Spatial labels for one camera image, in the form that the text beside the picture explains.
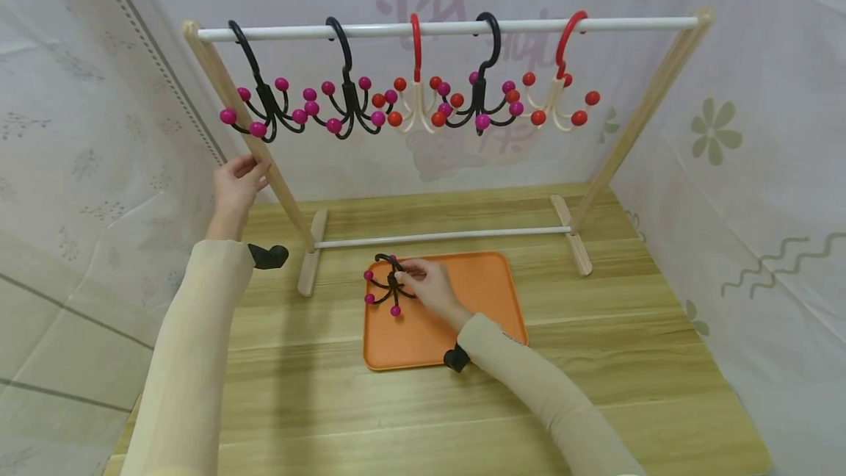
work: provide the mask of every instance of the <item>beige sleeve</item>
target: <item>beige sleeve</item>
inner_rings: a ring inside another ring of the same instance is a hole
[[[122,476],[214,476],[232,316],[254,261],[200,241],[156,340]]]
[[[645,472],[567,375],[513,341],[484,314],[464,325],[458,344],[474,364],[504,383],[552,434],[573,476],[644,475]]]

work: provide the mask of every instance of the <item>person's left hand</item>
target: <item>person's left hand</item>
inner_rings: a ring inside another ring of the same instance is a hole
[[[207,239],[241,240],[256,194],[268,185],[270,167],[269,160],[256,162],[252,154],[244,154],[215,170],[215,207]]]

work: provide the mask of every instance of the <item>wooden clothes rack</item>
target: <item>wooden clothes rack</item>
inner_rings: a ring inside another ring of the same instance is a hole
[[[533,21],[500,21],[500,29],[503,34],[506,32],[560,32],[567,24],[568,19],[545,19]],[[611,153],[602,162],[600,170],[590,181],[585,196],[573,213],[564,203],[559,195],[551,195],[550,201],[561,220],[561,226],[550,226],[542,228],[510,228],[502,230],[479,230],[479,231],[451,231],[414,236],[396,237],[375,237],[367,239],[349,239],[342,241],[324,241],[323,233],[326,230],[328,221],[328,210],[319,209],[311,220],[311,225],[306,221],[297,201],[291,194],[288,184],[285,182],[282,172],[274,163],[267,174],[272,191],[282,204],[285,213],[294,223],[305,243],[305,254],[303,256],[302,269],[300,270],[300,281],[298,290],[305,297],[311,297],[314,291],[315,278],[317,276],[317,265],[319,254],[323,249],[361,247],[369,245],[386,245],[402,242],[434,241],[441,239],[458,239],[467,237],[492,237],[492,236],[518,236],[518,235],[540,235],[540,234],[564,234],[573,253],[574,261],[580,275],[590,275],[593,265],[590,263],[590,255],[579,236],[579,230],[585,221],[585,217],[596,202],[596,198],[611,182],[614,173],[617,172],[623,160],[635,145],[637,137],[644,129],[646,122],[652,118],[658,105],[661,104],[664,96],[673,86],[673,82],[680,74],[687,63],[690,55],[696,49],[701,38],[712,23],[712,12],[708,9],[699,9],[689,18],[619,18],[619,19],[584,19],[579,21],[575,29],[580,32],[588,31],[625,31],[625,30],[673,30],[678,31],[675,40],[658,65],[652,80],[644,92],[643,98],[629,116],[629,122],[625,126],[622,135],[614,144]],[[491,32],[490,26],[483,21],[467,21],[467,23],[425,23],[419,24],[422,35],[475,35]],[[411,24],[382,24],[382,25],[354,25],[344,26],[347,37],[399,37],[412,34]],[[244,29],[247,40],[304,40],[304,38],[329,38],[334,37],[334,31],[330,26],[280,26],[280,27],[255,27],[255,29]],[[235,88],[232,77],[226,65],[214,47],[215,42],[235,41],[234,33],[229,29],[201,29],[194,21],[185,21],[182,26],[183,36],[188,42],[191,51],[194,52],[197,62],[200,63],[203,71],[206,72],[208,80],[220,98],[224,107],[235,110],[238,114],[238,121],[252,121],[249,111]],[[272,158],[266,144],[259,138],[249,134],[241,134],[247,148],[257,159]]]

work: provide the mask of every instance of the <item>wooden rack leg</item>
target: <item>wooden rack leg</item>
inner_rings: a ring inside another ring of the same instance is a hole
[[[200,24],[194,21],[185,21],[182,24],[182,35],[185,37],[185,41],[188,42],[191,51],[194,52],[197,62],[200,63],[203,71],[206,72],[206,76],[217,93],[217,97],[220,98],[221,103],[223,103],[224,107],[235,110],[235,113],[238,114],[238,121],[242,126],[249,126],[252,116],[250,116],[246,105],[241,101],[240,96],[238,96],[232,76],[229,76],[226,65],[223,64],[220,54],[217,53],[217,49],[213,44],[204,43],[200,40],[200,37],[197,35],[199,29]],[[244,143],[247,144],[250,152],[257,159],[273,158],[264,142],[248,134],[241,134],[240,136],[244,138]],[[288,184],[285,183],[285,179],[282,177],[282,172],[279,171],[275,163],[267,174],[267,181],[270,183],[269,186],[273,190],[273,193],[279,199],[279,204],[282,204],[285,213],[288,214],[288,218],[294,223],[300,234],[302,234],[306,253],[313,253],[315,251],[315,237],[311,233],[311,228],[308,227],[306,216],[303,215],[302,210],[297,205],[297,201],[291,194]]]
[[[326,231],[326,223],[329,219],[329,210],[321,208],[317,210],[311,220],[311,235],[316,241],[323,241],[323,232]],[[300,281],[297,282],[297,291],[306,298],[311,298],[315,292],[315,280],[317,279],[317,265],[319,264],[319,248],[303,255],[303,266],[300,267]]]
[[[579,207],[573,212],[573,218],[570,220],[570,228],[573,234],[579,233],[579,228],[582,226],[585,215],[590,211],[590,208],[596,203],[596,198],[600,196],[602,191],[611,182],[614,173],[617,172],[620,165],[623,164],[626,155],[629,154],[632,146],[635,145],[635,140],[640,136],[646,122],[650,121],[652,115],[658,109],[664,96],[673,86],[673,82],[679,75],[679,72],[684,68],[688,58],[696,49],[702,36],[708,31],[711,26],[712,11],[709,9],[699,9],[694,12],[694,16],[699,19],[699,24],[692,30],[680,32],[673,45],[668,49],[667,54],[664,55],[664,60],[658,66],[655,75],[646,88],[643,98],[640,99],[640,104],[634,110],[629,118],[629,124],[626,126],[623,134],[618,138],[617,143],[611,150],[611,154],[602,163],[599,172],[590,181],[590,185],[585,192],[585,196],[579,203]]]
[[[552,202],[552,207],[558,214],[558,219],[561,220],[562,226],[567,226],[570,223],[570,210],[567,208],[567,203],[560,195],[550,195],[549,200]],[[570,252],[573,254],[573,260],[576,262],[576,269],[579,275],[585,277],[593,272],[593,264],[590,263],[590,256],[585,250],[584,244],[581,242],[581,236],[578,234],[564,234],[567,236],[567,243],[570,245]]]

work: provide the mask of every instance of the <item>white horizontal bar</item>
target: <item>white horizontal bar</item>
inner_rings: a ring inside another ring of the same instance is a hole
[[[342,241],[317,241],[315,248],[369,247],[404,242],[440,241],[442,239],[466,239],[469,237],[536,236],[541,234],[566,234],[569,226],[544,226],[539,228],[503,228],[502,230],[445,231],[436,234],[416,236],[372,237],[368,239],[344,239]]]
[[[528,21],[500,21],[503,34],[528,34],[528,32],[561,32],[569,19],[535,19]],[[575,29],[580,32],[613,32],[625,30],[691,30],[696,27],[695,16],[678,18],[618,18],[584,19]],[[332,26],[274,26],[245,27],[244,36],[250,41],[316,40],[335,37]],[[421,35],[473,35],[490,34],[491,27],[484,21],[466,23],[421,23]],[[350,24],[344,26],[347,37],[402,37],[411,35],[411,24]],[[235,41],[230,29],[202,29],[200,40],[219,43]]]

